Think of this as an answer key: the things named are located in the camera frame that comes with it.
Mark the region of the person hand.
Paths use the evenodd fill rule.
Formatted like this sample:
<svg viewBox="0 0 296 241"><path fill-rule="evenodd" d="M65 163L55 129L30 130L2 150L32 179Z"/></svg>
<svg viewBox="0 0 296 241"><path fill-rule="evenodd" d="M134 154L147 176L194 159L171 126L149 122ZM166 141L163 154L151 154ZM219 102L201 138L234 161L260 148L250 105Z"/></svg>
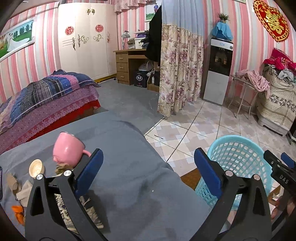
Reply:
<svg viewBox="0 0 296 241"><path fill-rule="evenodd" d="M275 219L275 217L278 215L279 211L283 211L284 207L283 205L286 202L286 198L281 196L277 201L276 201L276 208L273 209L272 213L271 213L271 219ZM287 214L288 216L290 216L293 212L295 208L295 203L294 203L294 199L290 198L289 201L287 202Z"/></svg>

